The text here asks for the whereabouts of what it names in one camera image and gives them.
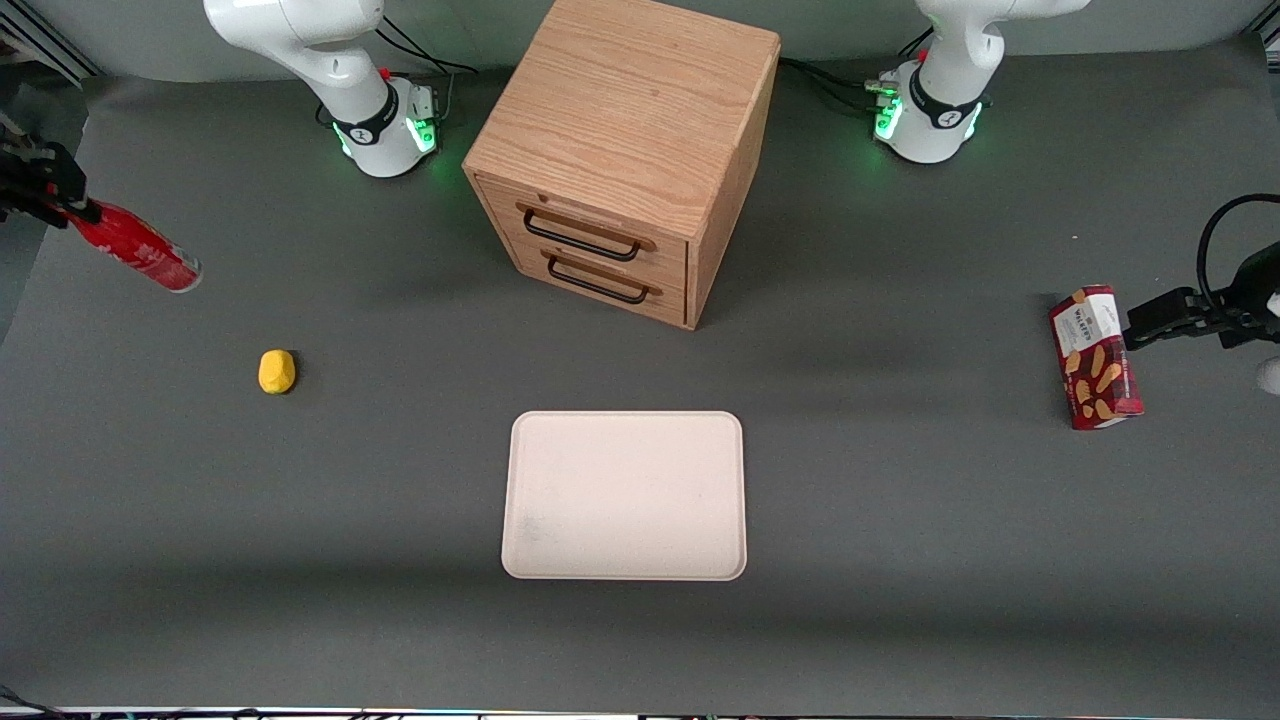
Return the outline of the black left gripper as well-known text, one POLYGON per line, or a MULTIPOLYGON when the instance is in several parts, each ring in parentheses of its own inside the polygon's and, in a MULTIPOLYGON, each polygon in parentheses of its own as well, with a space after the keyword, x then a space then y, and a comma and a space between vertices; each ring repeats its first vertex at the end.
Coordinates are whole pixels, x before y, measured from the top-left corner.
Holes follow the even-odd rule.
POLYGON ((1213 292, 1219 314, 1206 313, 1193 288, 1175 288, 1126 311, 1125 347, 1138 351, 1162 340, 1219 334, 1224 350, 1260 341, 1279 343, 1279 243, 1248 256, 1231 283, 1213 292))

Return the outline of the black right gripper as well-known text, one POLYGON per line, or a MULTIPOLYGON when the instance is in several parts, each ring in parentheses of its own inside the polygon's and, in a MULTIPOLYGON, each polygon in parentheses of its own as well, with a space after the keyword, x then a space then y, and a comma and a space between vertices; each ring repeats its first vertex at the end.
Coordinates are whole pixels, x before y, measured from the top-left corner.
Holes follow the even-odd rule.
POLYGON ((46 225, 65 229, 95 227, 101 222, 101 206, 90 200, 82 206, 50 204, 84 201, 86 176, 72 152, 61 143, 4 140, 1 145, 1 215, 40 217, 46 225))

